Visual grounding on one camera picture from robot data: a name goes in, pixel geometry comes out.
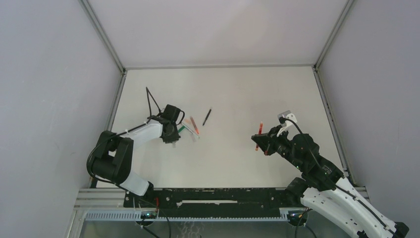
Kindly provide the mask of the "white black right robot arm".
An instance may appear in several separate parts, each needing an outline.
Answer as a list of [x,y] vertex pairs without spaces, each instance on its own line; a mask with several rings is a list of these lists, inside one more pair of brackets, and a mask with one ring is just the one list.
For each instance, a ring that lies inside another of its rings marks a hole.
[[319,146],[305,133],[288,139],[282,126],[254,135],[266,155],[279,154],[301,172],[287,187],[287,202],[323,215],[353,238],[404,238],[409,227],[374,208],[343,172],[319,154]]

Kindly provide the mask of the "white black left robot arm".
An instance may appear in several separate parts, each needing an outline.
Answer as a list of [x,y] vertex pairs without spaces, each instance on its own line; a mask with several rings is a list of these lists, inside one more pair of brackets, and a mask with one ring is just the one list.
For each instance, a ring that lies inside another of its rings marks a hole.
[[153,204],[152,187],[269,187],[263,147],[251,140],[265,123],[239,110],[204,111],[202,120],[173,105],[150,110],[132,128],[106,130],[89,156],[89,172]]

